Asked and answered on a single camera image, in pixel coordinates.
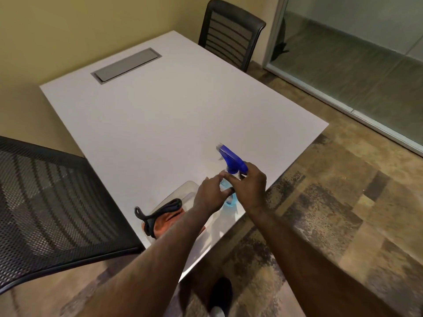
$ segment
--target spray bottle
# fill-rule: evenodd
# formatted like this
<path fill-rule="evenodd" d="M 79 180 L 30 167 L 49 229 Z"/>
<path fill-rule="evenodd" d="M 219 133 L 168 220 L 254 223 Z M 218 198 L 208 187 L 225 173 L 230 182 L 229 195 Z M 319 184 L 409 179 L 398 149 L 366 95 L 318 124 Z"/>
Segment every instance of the spray bottle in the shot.
<path fill-rule="evenodd" d="M 219 153 L 222 155 L 222 158 L 226 161 L 226 172 L 230 173 L 231 175 L 235 176 L 236 178 L 240 179 L 239 174 L 242 173 L 244 175 L 248 172 L 248 167 L 245 164 L 244 161 L 240 157 L 238 157 L 236 154 L 234 154 L 232 151 L 228 149 L 227 146 L 223 144 L 218 144 L 216 146 L 216 149 L 219 151 Z M 232 185 L 227 181 L 226 179 L 223 179 L 220 183 L 220 189 L 226 190 L 228 188 L 232 187 Z M 225 205 L 229 207 L 233 207 L 236 205 L 236 194 L 233 194 L 232 196 L 228 197 L 225 201 Z"/>

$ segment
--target mesh chair back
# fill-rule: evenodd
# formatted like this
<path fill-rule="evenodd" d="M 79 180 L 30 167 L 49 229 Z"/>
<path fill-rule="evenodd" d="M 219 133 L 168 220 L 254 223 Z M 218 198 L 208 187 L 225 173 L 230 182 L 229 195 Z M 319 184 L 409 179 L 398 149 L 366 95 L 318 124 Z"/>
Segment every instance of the mesh chair back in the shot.
<path fill-rule="evenodd" d="M 0 137 L 0 294 L 142 250 L 85 158 Z"/>
<path fill-rule="evenodd" d="M 266 22 L 222 0 L 207 5 L 198 44 L 246 72 Z"/>

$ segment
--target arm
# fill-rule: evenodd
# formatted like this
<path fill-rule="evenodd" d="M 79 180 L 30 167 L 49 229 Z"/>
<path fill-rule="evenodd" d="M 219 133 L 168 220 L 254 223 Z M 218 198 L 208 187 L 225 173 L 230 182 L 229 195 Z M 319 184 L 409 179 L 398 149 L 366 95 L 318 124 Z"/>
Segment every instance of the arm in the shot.
<path fill-rule="evenodd" d="M 243 180 L 222 172 L 266 240 L 304 313 L 309 316 L 398 316 L 381 299 L 335 266 L 267 208 L 266 176 L 247 163 Z"/>
<path fill-rule="evenodd" d="M 220 191 L 221 178 L 206 178 L 194 207 L 121 272 L 100 287 L 79 317 L 161 316 L 201 228 L 233 193 Z"/>

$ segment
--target forearm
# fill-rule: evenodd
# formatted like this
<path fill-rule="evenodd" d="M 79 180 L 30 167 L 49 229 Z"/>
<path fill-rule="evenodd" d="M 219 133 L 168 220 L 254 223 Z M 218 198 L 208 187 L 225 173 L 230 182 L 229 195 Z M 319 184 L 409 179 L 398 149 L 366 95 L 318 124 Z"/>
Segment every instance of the forearm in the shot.
<path fill-rule="evenodd" d="M 209 218 L 192 208 L 130 265 L 99 288 L 82 316 L 161 316 L 198 234 Z"/>
<path fill-rule="evenodd" d="M 249 215 L 308 317 L 398 316 L 268 209 Z"/>

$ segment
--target chair backrest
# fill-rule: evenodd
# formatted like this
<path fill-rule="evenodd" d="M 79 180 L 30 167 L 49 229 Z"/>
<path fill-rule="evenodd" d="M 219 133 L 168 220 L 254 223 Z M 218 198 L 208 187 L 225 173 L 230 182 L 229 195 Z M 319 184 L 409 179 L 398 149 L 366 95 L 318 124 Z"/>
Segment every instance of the chair backrest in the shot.
<path fill-rule="evenodd" d="M 0 137 L 0 294 L 142 250 L 85 158 Z"/>
<path fill-rule="evenodd" d="M 222 0 L 210 0 L 198 44 L 246 72 L 266 22 Z"/>

